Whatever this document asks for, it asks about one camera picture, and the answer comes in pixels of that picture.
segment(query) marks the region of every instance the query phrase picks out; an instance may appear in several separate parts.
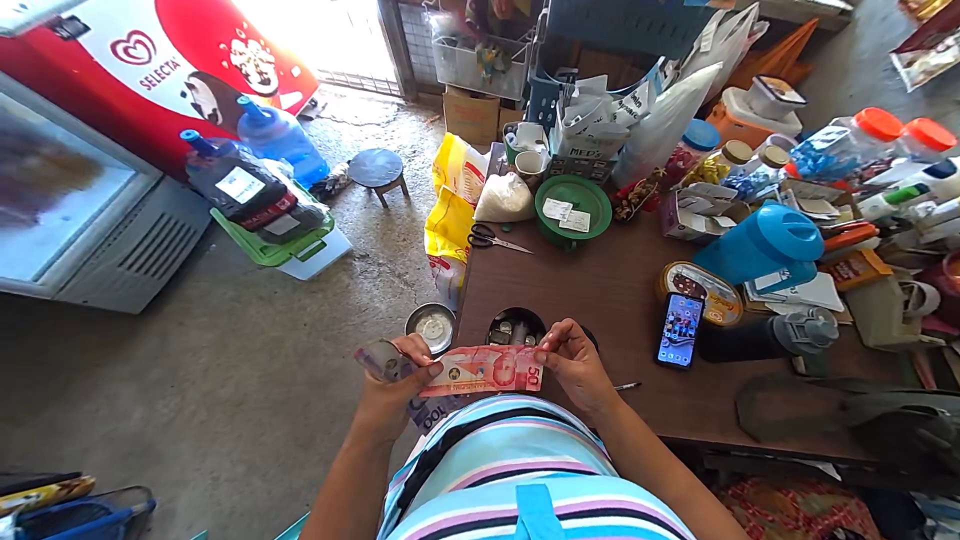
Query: cloth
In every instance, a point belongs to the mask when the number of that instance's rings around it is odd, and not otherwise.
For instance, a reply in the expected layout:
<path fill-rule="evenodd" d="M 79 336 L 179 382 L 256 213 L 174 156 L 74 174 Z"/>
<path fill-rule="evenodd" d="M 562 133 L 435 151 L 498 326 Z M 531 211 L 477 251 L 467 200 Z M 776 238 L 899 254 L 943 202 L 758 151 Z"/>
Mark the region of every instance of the cloth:
<path fill-rule="evenodd" d="M 448 448 L 402 509 L 420 461 L 467 424 L 480 427 Z M 617 475 L 603 443 L 579 419 L 544 400 L 507 394 L 456 411 L 425 435 L 391 481 L 384 516 L 378 538 L 389 540 L 695 540 L 664 503 Z"/>

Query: black bag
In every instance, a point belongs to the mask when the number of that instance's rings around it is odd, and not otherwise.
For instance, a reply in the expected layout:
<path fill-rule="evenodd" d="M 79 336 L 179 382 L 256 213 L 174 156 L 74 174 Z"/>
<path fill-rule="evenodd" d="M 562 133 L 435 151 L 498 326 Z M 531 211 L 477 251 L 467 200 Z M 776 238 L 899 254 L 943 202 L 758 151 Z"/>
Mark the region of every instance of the black bag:
<path fill-rule="evenodd" d="M 834 415 L 758 420 L 756 396 L 812 384 L 853 394 Z M 960 393 L 897 388 L 860 379 L 801 379 L 775 374 L 748 380 L 736 396 L 740 427 L 757 442 L 848 430 L 867 452 L 908 473 L 960 477 Z"/>

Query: metal bowl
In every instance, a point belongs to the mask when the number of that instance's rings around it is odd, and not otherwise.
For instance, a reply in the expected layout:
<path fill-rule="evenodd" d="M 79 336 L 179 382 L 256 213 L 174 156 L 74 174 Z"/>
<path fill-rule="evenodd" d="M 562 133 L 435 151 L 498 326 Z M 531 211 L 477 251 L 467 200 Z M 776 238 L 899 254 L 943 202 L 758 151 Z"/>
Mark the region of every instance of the metal bowl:
<path fill-rule="evenodd" d="M 431 302 L 416 309 L 407 318 L 407 333 L 418 333 L 423 336 L 434 356 L 442 355 L 453 343 L 453 328 L 456 325 L 456 316 L 450 308 L 443 304 Z"/>

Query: hand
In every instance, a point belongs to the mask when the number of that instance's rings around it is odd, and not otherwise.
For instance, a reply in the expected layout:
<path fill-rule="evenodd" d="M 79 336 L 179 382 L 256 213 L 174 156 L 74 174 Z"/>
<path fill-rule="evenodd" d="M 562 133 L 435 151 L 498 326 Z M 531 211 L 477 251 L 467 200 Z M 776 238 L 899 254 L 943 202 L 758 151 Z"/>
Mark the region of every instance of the hand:
<path fill-rule="evenodd" d="M 430 359 L 430 348 L 418 333 L 391 342 L 420 369 L 397 382 L 384 382 L 365 373 L 363 394 L 350 431 L 358 431 L 358 436 L 369 441 L 393 445 L 407 426 L 407 403 L 444 370 L 444 365 Z"/>
<path fill-rule="evenodd" d="M 537 348 L 537 361 L 550 368 L 570 401 L 591 419 L 620 402 L 596 347 L 573 319 L 554 323 Z"/>

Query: pen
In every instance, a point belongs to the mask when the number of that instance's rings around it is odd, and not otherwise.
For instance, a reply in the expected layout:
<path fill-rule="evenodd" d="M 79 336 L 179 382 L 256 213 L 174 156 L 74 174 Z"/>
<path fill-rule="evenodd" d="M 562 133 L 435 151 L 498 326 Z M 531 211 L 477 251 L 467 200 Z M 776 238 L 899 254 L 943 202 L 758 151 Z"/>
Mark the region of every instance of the pen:
<path fill-rule="evenodd" d="M 619 392 L 620 390 L 629 390 L 631 388 L 636 388 L 643 384 L 642 382 L 628 382 L 627 384 L 620 384 L 619 386 L 614 386 L 613 389 Z"/>

